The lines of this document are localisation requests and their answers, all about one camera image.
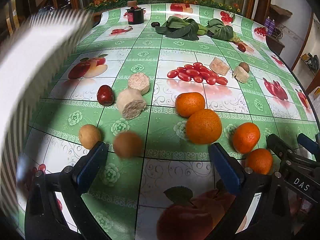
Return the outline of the black jar with pink label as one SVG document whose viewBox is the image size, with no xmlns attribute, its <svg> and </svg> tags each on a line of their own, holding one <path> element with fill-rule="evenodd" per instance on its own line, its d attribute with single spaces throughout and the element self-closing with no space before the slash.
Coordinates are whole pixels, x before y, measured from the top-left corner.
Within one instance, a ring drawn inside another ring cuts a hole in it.
<svg viewBox="0 0 320 240">
<path fill-rule="evenodd" d="M 127 9 L 127 21 L 131 25 L 144 23 L 144 8 L 131 7 Z"/>
</svg>

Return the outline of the small dark round object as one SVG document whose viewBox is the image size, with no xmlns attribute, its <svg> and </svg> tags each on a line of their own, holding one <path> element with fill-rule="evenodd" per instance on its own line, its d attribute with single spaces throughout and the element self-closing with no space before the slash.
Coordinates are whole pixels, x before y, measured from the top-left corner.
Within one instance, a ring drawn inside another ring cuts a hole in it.
<svg viewBox="0 0 320 240">
<path fill-rule="evenodd" d="M 152 23 L 151 23 L 151 26 L 152 26 L 153 28 L 159 27 L 159 26 L 160 26 L 160 23 L 159 23 L 159 22 L 152 22 Z"/>
</svg>

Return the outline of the right leafy green vegetable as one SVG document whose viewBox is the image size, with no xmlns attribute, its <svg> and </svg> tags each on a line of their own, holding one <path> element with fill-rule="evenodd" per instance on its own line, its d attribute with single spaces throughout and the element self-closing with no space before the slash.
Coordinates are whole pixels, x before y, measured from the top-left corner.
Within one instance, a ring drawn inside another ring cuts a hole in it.
<svg viewBox="0 0 320 240">
<path fill-rule="evenodd" d="M 241 41 L 240 37 L 236 35 L 231 26 L 225 25 L 221 20 L 217 18 L 209 20 L 206 28 L 207 35 L 211 38 L 234 43 L 239 43 Z"/>
</svg>

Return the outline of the white tray with striped rim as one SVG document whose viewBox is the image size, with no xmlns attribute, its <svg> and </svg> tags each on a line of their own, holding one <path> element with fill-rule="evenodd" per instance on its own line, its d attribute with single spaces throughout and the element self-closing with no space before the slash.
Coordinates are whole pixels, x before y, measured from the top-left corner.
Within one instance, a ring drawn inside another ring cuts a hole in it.
<svg viewBox="0 0 320 240">
<path fill-rule="evenodd" d="M 32 15 L 1 44 L 1 210 L 17 213 L 16 170 L 29 120 L 76 44 L 92 27 L 86 10 Z"/>
</svg>

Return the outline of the beige cylinder cake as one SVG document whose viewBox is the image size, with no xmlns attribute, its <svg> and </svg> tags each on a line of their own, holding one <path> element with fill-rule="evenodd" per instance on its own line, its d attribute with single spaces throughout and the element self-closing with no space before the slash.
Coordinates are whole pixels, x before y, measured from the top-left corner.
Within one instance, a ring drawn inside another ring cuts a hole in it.
<svg viewBox="0 0 320 240">
<path fill-rule="evenodd" d="M 135 73 L 129 77 L 127 86 L 140 91 L 144 95 L 150 89 L 150 79 L 144 73 Z"/>
<path fill-rule="evenodd" d="M 139 116 L 147 104 L 139 90 L 127 88 L 119 93 L 116 106 L 124 119 L 131 120 Z"/>
</svg>

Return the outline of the leafy green vegetable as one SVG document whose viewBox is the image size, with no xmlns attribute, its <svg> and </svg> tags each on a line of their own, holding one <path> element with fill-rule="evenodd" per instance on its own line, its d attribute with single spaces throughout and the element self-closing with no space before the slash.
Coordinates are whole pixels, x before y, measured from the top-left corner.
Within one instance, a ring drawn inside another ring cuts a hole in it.
<svg viewBox="0 0 320 240">
<path fill-rule="evenodd" d="M 209 20 L 206 28 L 207 35 L 211 38 L 234 43 L 239 43 L 241 41 L 240 37 L 236 35 L 231 26 L 225 25 L 221 20 L 217 18 Z"/>
<path fill-rule="evenodd" d="M 155 26 L 155 31 L 168 38 L 197 41 L 199 36 L 206 35 L 208 30 L 192 18 L 170 16 L 162 26 Z"/>
</svg>

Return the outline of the tan round fruit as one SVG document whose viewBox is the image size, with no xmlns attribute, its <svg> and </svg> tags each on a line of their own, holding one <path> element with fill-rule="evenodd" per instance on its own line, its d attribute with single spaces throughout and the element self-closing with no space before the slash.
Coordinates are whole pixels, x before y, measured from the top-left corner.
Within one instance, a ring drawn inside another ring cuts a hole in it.
<svg viewBox="0 0 320 240">
<path fill-rule="evenodd" d="M 91 150 L 101 140 L 101 133 L 94 125 L 86 124 L 79 130 L 79 140 L 84 148 Z"/>
</svg>

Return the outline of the beige square cake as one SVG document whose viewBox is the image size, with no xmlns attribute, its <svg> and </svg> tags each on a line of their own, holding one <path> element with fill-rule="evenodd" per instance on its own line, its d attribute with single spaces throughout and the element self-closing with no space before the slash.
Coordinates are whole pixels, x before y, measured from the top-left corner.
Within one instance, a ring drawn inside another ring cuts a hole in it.
<svg viewBox="0 0 320 240">
<path fill-rule="evenodd" d="M 230 66 L 223 62 L 221 59 L 214 57 L 213 61 L 209 65 L 210 69 L 216 74 L 226 76 Z"/>
<path fill-rule="evenodd" d="M 248 72 L 246 72 L 241 66 L 237 66 L 233 70 L 232 77 L 234 77 L 240 83 L 247 83 L 247 81 L 249 80 Z"/>
</svg>

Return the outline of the red jujube near vegetables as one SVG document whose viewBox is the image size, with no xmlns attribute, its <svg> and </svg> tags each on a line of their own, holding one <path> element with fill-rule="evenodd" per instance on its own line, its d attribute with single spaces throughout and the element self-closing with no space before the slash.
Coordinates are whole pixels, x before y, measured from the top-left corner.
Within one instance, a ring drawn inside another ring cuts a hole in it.
<svg viewBox="0 0 320 240">
<path fill-rule="evenodd" d="M 242 44 L 242 43 L 239 43 L 239 44 L 238 44 L 238 49 L 239 49 L 240 51 L 242 51 L 243 53 L 246 51 L 246 47 L 245 47 L 245 45 Z"/>
</svg>

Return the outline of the left leafy green vegetable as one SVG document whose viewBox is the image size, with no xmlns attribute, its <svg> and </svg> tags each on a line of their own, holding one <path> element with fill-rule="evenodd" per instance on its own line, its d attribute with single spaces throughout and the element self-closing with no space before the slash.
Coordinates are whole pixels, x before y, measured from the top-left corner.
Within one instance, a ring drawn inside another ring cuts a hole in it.
<svg viewBox="0 0 320 240">
<path fill-rule="evenodd" d="M 199 36 L 206 35 L 208 30 L 192 18 L 170 16 L 162 26 L 155 26 L 155 31 L 168 38 L 197 41 Z"/>
</svg>

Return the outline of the brown kiwi fruit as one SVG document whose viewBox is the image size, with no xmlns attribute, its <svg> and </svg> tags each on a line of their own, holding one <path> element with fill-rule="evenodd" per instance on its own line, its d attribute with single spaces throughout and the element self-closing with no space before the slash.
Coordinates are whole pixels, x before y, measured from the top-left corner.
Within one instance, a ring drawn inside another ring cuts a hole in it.
<svg viewBox="0 0 320 240">
<path fill-rule="evenodd" d="M 247 73 L 250 71 L 249 65 L 245 62 L 240 62 L 239 67 L 242 67 Z"/>
</svg>

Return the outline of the purple bottles on shelf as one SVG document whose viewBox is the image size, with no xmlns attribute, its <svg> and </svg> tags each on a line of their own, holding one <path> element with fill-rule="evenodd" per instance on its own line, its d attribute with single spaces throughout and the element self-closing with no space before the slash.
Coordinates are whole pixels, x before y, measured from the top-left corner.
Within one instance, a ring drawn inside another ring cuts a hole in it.
<svg viewBox="0 0 320 240">
<path fill-rule="evenodd" d="M 267 28 L 267 34 L 272 35 L 275 28 L 275 21 L 272 20 L 269 16 L 264 21 L 264 26 Z"/>
</svg>

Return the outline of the beige cylinder cake back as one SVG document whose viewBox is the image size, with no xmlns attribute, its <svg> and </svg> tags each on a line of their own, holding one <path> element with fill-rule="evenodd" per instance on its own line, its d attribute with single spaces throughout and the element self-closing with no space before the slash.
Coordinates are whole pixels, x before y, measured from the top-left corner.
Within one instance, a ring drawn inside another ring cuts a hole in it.
<svg viewBox="0 0 320 240">
<path fill-rule="evenodd" d="M 140 91 L 144 95 L 150 89 L 150 79 L 144 73 L 135 73 L 129 77 L 127 86 Z"/>
</svg>

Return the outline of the beige cylinder cake front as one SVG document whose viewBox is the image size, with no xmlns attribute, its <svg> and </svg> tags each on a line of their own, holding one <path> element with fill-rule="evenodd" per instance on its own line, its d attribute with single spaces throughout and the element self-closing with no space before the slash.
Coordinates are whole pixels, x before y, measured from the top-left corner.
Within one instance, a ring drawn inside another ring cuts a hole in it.
<svg viewBox="0 0 320 240">
<path fill-rule="evenodd" d="M 147 104 L 139 90 L 127 88 L 119 93 L 116 106 L 124 119 L 131 120 L 139 116 Z"/>
</svg>

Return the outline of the brown round fruit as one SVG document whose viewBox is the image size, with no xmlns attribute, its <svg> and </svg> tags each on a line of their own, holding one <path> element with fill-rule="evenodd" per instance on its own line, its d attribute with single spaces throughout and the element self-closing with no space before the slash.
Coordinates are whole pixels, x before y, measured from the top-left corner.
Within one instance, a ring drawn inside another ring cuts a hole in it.
<svg viewBox="0 0 320 240">
<path fill-rule="evenodd" d="M 114 138 L 113 149 L 122 159 L 138 157 L 143 152 L 143 141 L 135 132 L 121 132 Z"/>
</svg>

